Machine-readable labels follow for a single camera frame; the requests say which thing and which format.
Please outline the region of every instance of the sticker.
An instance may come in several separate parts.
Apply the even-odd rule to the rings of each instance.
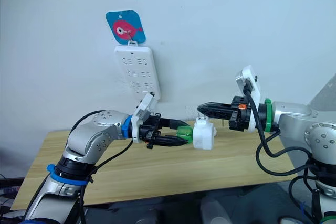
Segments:
[[[133,10],[106,13],[106,20],[112,30],[115,40],[127,45],[128,41],[137,43],[146,41],[139,15]]]

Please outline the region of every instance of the pink fish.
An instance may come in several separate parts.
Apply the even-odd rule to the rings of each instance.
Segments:
[[[135,37],[137,31],[142,31],[142,27],[135,28],[131,23],[125,20],[117,20],[113,23],[113,31],[124,40],[131,40]]]

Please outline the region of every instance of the black cable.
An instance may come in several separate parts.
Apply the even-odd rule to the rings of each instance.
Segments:
[[[301,175],[301,176],[297,176],[296,178],[292,179],[292,181],[289,183],[289,186],[288,186],[289,197],[293,201],[294,205],[297,206],[299,209],[301,209],[300,204],[296,201],[296,199],[293,196],[293,192],[292,192],[294,183],[296,181],[298,181],[299,179],[312,179],[312,180],[316,180],[317,178],[316,177],[311,177],[311,176],[302,176]],[[318,223],[318,222],[315,221],[315,219],[306,210],[303,209],[303,212],[307,216],[307,218],[310,219],[311,222]]]
[[[0,206],[2,206],[4,203],[6,203],[7,201],[9,201],[10,199],[6,199],[4,202],[2,202],[1,204],[0,204]]]
[[[82,117],[81,117],[81,118],[80,118],[80,119],[73,125],[73,127],[72,127],[70,133],[71,133],[72,131],[74,131],[74,129],[77,128],[77,126],[78,126],[84,119],[88,118],[88,117],[91,116],[91,115],[100,113],[100,112],[102,112],[102,111],[104,111],[104,110],[96,110],[96,111],[92,111],[92,112],[90,112],[90,113],[88,113],[88,114],[82,116]]]
[[[304,175],[303,182],[306,185],[306,187],[308,188],[308,190],[310,190],[310,192],[312,193],[313,188],[311,188],[311,186],[308,184],[308,181],[307,181],[307,178],[306,178],[308,176],[308,169],[304,169],[303,175]]]
[[[266,139],[266,142],[271,141],[274,137],[278,136],[279,134],[280,134],[280,131],[274,133],[272,136],[270,136],[269,138]],[[261,151],[261,149],[262,149],[262,144],[259,144],[259,146],[258,146],[258,148],[256,150],[256,161],[257,161],[257,164],[260,167],[260,169],[262,169],[265,173],[268,173],[270,175],[273,175],[273,176],[288,176],[288,175],[292,175],[292,174],[298,173],[298,172],[300,172],[300,171],[302,171],[304,169],[308,169],[308,168],[312,167],[312,165],[310,165],[310,164],[305,164],[305,165],[302,165],[302,166],[300,166],[298,168],[295,168],[293,170],[289,170],[287,172],[273,172],[271,170],[268,170],[261,163],[261,161],[260,161],[260,151]]]
[[[262,127],[262,124],[261,124],[261,121],[260,121],[260,118],[259,118],[259,115],[258,115],[258,109],[256,107],[256,104],[253,101],[253,98],[251,96],[250,91],[247,90],[245,92],[245,95],[246,95],[249,103],[251,104],[251,108],[252,108],[252,111],[253,111],[253,116],[254,116],[255,121],[256,121],[256,128],[258,130],[259,137],[260,137],[260,140],[261,140],[261,144],[263,145],[263,148],[265,149],[265,152],[266,152],[266,154],[268,156],[270,156],[270,157],[279,157],[279,156],[281,156],[282,154],[284,154],[286,152],[298,150],[298,151],[305,152],[308,155],[308,158],[311,158],[312,155],[311,155],[311,153],[310,153],[309,150],[307,150],[306,148],[303,148],[303,147],[298,147],[298,146],[293,146],[293,147],[285,148],[285,149],[283,149],[281,151],[278,151],[276,153],[272,153],[271,150],[269,149],[268,145],[267,145],[267,141],[266,141],[265,135],[264,135],[264,130],[263,130],[263,127]]]
[[[121,154],[123,154],[125,151],[127,151],[131,145],[133,144],[133,140],[119,153],[113,155],[112,157],[108,158],[104,162],[102,162],[100,165],[98,165],[96,168],[94,168],[87,176],[86,180],[89,181],[91,180],[91,175],[96,173],[98,169],[100,169],[103,165],[107,164],[111,160],[115,159],[116,157],[119,157]],[[80,214],[80,219],[82,224],[86,224],[85,220],[85,213],[84,213],[84,193],[85,193],[86,186],[81,186],[80,188],[80,196],[79,196],[79,214]]]

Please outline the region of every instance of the power outlet socket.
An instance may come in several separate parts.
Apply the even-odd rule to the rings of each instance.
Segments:
[[[114,53],[134,97],[142,100],[146,93],[153,92],[155,99],[160,99],[152,50],[149,47],[116,46]]]

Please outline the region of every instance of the white bracket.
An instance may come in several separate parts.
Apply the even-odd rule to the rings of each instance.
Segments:
[[[141,101],[140,105],[135,110],[131,119],[133,142],[137,144],[142,142],[142,140],[139,139],[139,127],[153,113],[157,102],[158,101],[154,97],[154,95],[152,95],[151,93],[147,93],[146,96]]]
[[[239,72],[236,76],[236,82],[242,94],[244,94],[243,89],[246,80],[249,80],[252,84],[253,90],[251,92],[251,97],[258,109],[260,103],[260,85],[259,83],[256,82],[257,80],[256,75],[251,65],[244,67],[243,70]],[[254,119],[253,112],[251,111],[250,123],[248,125],[248,132],[253,132],[255,128],[256,128],[256,120]]]

